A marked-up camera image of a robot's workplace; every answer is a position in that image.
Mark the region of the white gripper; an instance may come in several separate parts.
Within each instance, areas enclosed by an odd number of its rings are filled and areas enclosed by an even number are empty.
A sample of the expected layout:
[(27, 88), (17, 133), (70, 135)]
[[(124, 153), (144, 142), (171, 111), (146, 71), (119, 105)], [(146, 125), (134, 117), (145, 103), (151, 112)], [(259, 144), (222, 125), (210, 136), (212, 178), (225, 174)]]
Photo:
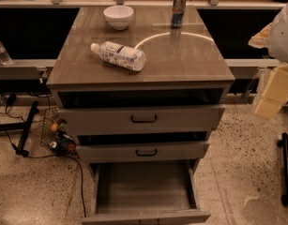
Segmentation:
[(270, 96), (261, 95), (254, 113), (264, 119), (274, 117), (288, 101), (288, 64), (272, 70)]

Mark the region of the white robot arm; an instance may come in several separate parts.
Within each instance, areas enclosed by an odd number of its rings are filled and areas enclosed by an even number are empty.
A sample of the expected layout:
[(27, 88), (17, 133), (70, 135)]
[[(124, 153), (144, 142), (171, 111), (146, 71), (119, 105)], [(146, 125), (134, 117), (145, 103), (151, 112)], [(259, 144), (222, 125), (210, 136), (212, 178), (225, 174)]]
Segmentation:
[(268, 48), (268, 54), (279, 61), (270, 72), (254, 111), (261, 118), (272, 118), (288, 102), (288, 3), (248, 44), (257, 49)]

